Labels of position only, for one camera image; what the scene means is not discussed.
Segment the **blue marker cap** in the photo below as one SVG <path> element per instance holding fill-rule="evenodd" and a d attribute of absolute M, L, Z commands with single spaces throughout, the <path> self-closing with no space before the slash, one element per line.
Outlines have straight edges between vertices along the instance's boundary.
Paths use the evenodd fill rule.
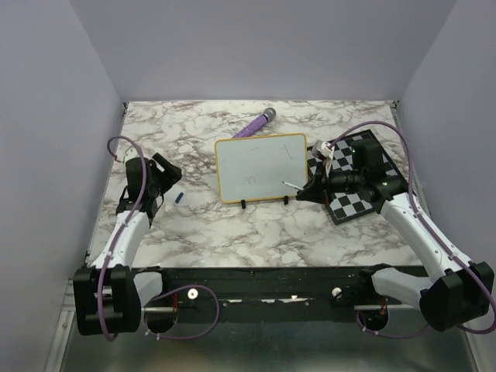
<path fill-rule="evenodd" d="M 184 192 L 180 192 L 180 193 L 177 195 L 177 197 L 175 198 L 174 203 L 175 203 L 175 204 L 178 204 L 178 203 L 181 201 L 181 199 L 183 198 L 183 196 L 184 196 Z"/>

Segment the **yellow framed whiteboard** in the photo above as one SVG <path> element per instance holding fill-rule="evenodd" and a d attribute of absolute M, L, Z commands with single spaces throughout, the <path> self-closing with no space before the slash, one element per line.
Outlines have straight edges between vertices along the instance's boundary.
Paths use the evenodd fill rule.
<path fill-rule="evenodd" d="M 220 200 L 226 204 L 294 197 L 282 181 L 308 181 L 307 139 L 302 133 L 220 139 L 215 143 Z"/>

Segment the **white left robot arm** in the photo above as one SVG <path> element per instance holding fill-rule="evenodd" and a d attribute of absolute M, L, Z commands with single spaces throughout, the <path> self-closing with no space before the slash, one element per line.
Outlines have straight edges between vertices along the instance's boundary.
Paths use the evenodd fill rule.
<path fill-rule="evenodd" d="M 116 224 L 98 258 L 75 271 L 73 277 L 77 328 L 81 335 L 101 335 L 100 319 L 115 335 L 135 332 L 142 307 L 167 304 L 172 288 L 156 271 L 134 270 L 132 265 L 143 237 L 148 233 L 162 198 L 182 178 L 181 169 L 155 153 L 146 161 L 146 187 L 139 157 L 125 162 L 127 185 L 119 198 Z"/>

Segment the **white marker pen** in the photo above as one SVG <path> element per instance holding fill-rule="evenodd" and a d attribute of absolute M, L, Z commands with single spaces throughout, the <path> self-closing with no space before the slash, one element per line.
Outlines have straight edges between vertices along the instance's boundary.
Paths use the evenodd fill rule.
<path fill-rule="evenodd" d="M 288 186 L 290 188 L 293 188 L 296 191 L 302 191 L 303 190 L 303 187 L 297 186 L 296 184 L 292 184 L 290 182 L 282 181 L 282 184 L 284 184 L 284 185 L 286 185 L 286 186 Z"/>

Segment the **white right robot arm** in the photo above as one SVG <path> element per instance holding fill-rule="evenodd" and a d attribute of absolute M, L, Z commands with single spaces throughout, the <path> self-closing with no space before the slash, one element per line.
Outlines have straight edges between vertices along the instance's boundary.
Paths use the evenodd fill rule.
<path fill-rule="evenodd" d="M 356 286 L 361 301 L 394 298 L 419 310 L 440 332 L 488 313 L 494 303 L 494 271 L 485 262 L 474 263 L 434 226 L 406 180 L 387 173 L 378 141 L 353 141 L 347 153 L 318 141 L 312 156 L 317 160 L 315 173 L 298 191 L 297 200 L 329 205 L 334 194 L 359 195 L 396 228 L 427 273 L 416 277 L 387 264 L 371 267 Z"/>

